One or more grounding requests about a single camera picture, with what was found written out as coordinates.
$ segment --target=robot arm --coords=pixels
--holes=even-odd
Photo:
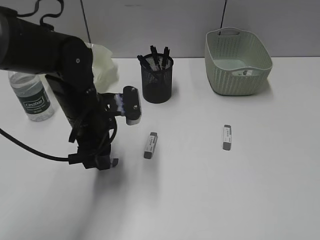
[[[138,90],[99,94],[94,86],[93,53],[75,37],[17,18],[15,10],[0,7],[0,69],[46,74],[72,131],[69,142],[78,143],[70,164],[86,169],[109,169],[111,142],[117,132],[116,116],[129,125],[141,117]]]

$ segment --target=white plastic bag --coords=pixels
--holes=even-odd
[[[118,66],[111,59],[112,52],[102,45],[85,43],[93,53],[93,83],[98,93],[105,93],[108,88],[119,80]]]

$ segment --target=basket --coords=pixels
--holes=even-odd
[[[214,92],[246,96],[257,93],[267,80],[272,60],[252,32],[225,27],[206,34],[205,68]]]

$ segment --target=water bottle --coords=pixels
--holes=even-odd
[[[40,122],[54,113],[38,75],[9,71],[10,85],[30,120]]]

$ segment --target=basket handle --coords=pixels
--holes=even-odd
[[[216,33],[220,36],[223,32],[230,33],[228,35],[222,35],[222,36],[236,36],[242,33],[242,31],[238,28],[227,26],[224,28],[220,28],[216,30]]]
[[[242,67],[231,71],[231,74],[237,77],[256,77],[263,73],[263,70],[256,67]]]

